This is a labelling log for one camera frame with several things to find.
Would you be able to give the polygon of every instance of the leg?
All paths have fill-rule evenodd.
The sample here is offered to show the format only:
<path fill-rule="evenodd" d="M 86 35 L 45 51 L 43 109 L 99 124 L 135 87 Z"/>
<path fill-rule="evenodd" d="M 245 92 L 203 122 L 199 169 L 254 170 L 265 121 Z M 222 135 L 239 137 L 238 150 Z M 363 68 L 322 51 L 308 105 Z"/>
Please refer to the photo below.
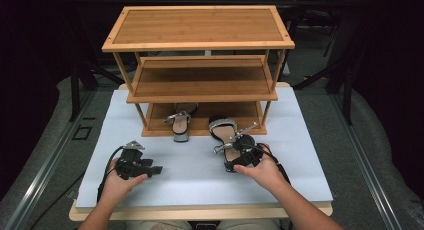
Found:
<path fill-rule="evenodd" d="M 191 230 L 186 221 L 132 221 L 127 223 L 126 230 Z"/>
<path fill-rule="evenodd" d="M 278 219 L 245 219 L 245 220 L 223 220 L 217 230 L 279 230 Z"/>

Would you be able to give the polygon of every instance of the human hand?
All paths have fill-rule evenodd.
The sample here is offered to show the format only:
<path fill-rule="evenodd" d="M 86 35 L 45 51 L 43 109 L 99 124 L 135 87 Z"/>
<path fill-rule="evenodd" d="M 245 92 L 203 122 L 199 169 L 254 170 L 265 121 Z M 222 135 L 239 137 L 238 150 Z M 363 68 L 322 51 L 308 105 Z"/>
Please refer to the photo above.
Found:
<path fill-rule="evenodd" d="M 147 174 L 142 174 L 135 178 L 128 180 L 122 179 L 118 176 L 115 166 L 118 159 L 114 159 L 110 166 L 105 185 L 103 187 L 103 192 L 100 197 L 99 203 L 115 208 L 118 204 L 125 199 L 127 194 L 137 185 L 144 182 L 148 177 Z"/>
<path fill-rule="evenodd" d="M 259 146 L 270 153 L 267 145 L 260 144 Z M 261 187 L 268 191 L 271 191 L 278 183 L 287 183 L 274 160 L 266 154 L 263 154 L 261 162 L 256 167 L 235 165 L 234 170 L 253 178 Z"/>

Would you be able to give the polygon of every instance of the bamboo shelf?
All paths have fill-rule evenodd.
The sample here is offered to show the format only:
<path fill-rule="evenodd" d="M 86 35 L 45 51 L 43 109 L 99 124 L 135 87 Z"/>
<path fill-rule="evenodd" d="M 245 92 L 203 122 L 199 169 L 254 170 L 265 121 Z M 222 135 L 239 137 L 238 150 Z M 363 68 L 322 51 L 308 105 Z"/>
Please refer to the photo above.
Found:
<path fill-rule="evenodd" d="M 269 51 L 280 50 L 277 66 L 294 43 L 275 6 L 124 7 L 102 50 L 112 52 L 143 122 L 143 136 L 171 136 L 163 118 L 173 103 L 199 102 L 190 135 L 207 136 L 215 114 L 236 120 L 239 128 L 259 125 L 266 134 L 280 69 L 271 76 Z M 189 50 L 264 50 L 263 55 L 140 57 L 140 52 Z M 120 57 L 134 52 L 138 67 L 131 79 Z M 265 109 L 261 101 L 266 101 Z M 149 103 L 143 113 L 140 103 Z"/>

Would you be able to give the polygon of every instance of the top shelf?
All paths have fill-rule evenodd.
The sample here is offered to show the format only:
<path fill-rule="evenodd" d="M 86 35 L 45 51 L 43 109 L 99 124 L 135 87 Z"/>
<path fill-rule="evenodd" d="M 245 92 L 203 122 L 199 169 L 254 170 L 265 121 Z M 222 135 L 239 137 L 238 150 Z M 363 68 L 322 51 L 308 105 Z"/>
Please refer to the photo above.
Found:
<path fill-rule="evenodd" d="M 293 49 L 275 6 L 124 7 L 103 52 Z"/>

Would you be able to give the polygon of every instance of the shelf leg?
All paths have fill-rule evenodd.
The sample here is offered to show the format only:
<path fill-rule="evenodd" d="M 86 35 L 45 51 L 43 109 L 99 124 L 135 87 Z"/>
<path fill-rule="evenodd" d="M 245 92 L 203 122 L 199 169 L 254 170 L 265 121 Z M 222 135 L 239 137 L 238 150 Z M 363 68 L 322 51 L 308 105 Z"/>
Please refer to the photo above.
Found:
<path fill-rule="evenodd" d="M 131 80 L 128 77 L 128 73 L 127 73 L 127 70 L 125 69 L 124 63 L 122 62 L 121 56 L 119 55 L 119 53 L 114 52 L 113 57 L 115 57 L 119 70 L 121 71 L 121 74 L 124 77 L 125 83 L 127 84 L 128 91 L 130 91 L 130 93 L 134 93 L 134 88 L 131 85 Z"/>
<path fill-rule="evenodd" d="M 281 49 L 280 56 L 278 56 L 278 61 L 276 65 L 277 67 L 275 68 L 275 73 L 274 73 L 274 82 L 272 83 L 272 88 L 271 88 L 272 91 L 275 90 L 275 86 L 277 85 L 278 76 L 280 76 L 280 71 L 281 71 L 281 63 L 284 62 L 286 51 L 287 51 L 286 49 Z"/>
<path fill-rule="evenodd" d="M 141 110 L 140 104 L 134 103 L 135 108 L 137 108 L 138 115 L 140 115 L 141 121 L 143 122 L 143 126 L 147 127 L 147 121 L 144 117 L 143 110 Z"/>
<path fill-rule="evenodd" d="M 264 58 L 264 62 L 262 63 L 263 65 L 265 65 L 266 62 L 268 62 L 268 57 L 269 57 L 269 49 L 265 51 L 265 58 Z"/>
<path fill-rule="evenodd" d="M 262 117 L 262 126 L 265 126 L 266 117 L 268 116 L 269 107 L 271 106 L 271 101 L 266 102 L 264 116 Z"/>
<path fill-rule="evenodd" d="M 138 66 L 140 67 L 141 66 L 140 53 L 134 52 L 134 55 L 135 55 L 135 59 L 137 59 Z"/>

